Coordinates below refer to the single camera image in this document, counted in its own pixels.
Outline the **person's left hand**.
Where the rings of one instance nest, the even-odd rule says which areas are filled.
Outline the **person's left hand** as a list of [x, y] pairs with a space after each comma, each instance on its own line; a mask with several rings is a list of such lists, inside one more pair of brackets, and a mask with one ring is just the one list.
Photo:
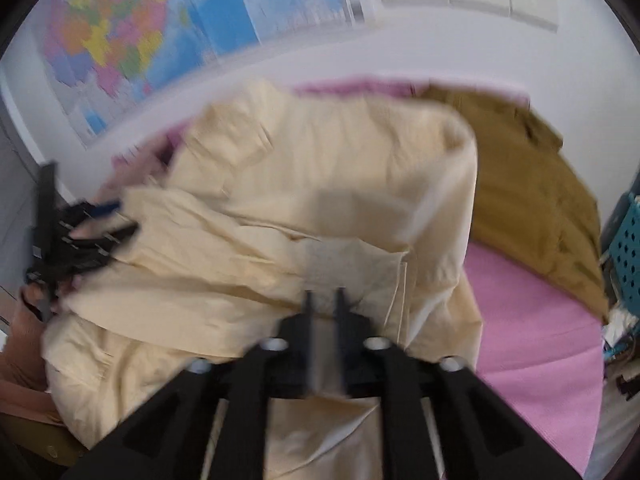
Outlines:
[[39, 309], [43, 299], [43, 290], [35, 283], [20, 289], [10, 334], [1, 351], [1, 379], [38, 392], [48, 388], [41, 351], [42, 334], [47, 328]]

